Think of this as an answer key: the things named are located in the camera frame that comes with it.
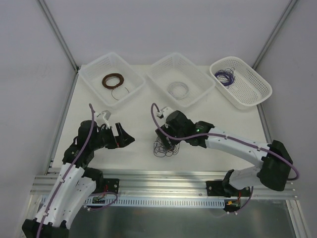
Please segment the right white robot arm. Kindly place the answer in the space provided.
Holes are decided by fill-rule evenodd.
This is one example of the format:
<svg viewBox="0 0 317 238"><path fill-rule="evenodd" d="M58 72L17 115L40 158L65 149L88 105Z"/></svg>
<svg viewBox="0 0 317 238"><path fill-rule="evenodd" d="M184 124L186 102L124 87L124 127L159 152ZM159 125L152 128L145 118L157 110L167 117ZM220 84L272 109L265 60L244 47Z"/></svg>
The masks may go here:
<svg viewBox="0 0 317 238"><path fill-rule="evenodd" d="M264 185L274 191L283 191L294 169L293 161L284 144L274 140L271 144L258 143L227 134L211 123L192 122L181 111L164 108L152 117L163 119L156 134L166 150L185 141L191 146L226 152L252 164L252 167L229 170L222 181L212 185L218 196L232 197L247 187Z"/></svg>

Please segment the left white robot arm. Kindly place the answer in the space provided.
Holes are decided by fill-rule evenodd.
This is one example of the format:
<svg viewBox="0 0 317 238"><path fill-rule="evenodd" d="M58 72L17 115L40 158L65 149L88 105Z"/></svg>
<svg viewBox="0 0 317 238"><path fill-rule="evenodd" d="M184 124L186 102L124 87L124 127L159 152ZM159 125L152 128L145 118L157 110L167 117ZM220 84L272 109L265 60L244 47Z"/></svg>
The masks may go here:
<svg viewBox="0 0 317 238"><path fill-rule="evenodd" d="M66 149L58 178L33 219L26 219L22 230L27 238L67 238L74 218L85 200L105 187L103 172L90 168L95 151L124 148L135 141L120 123L115 125L118 135L105 124L94 120L81 122L78 135Z"/></svg>

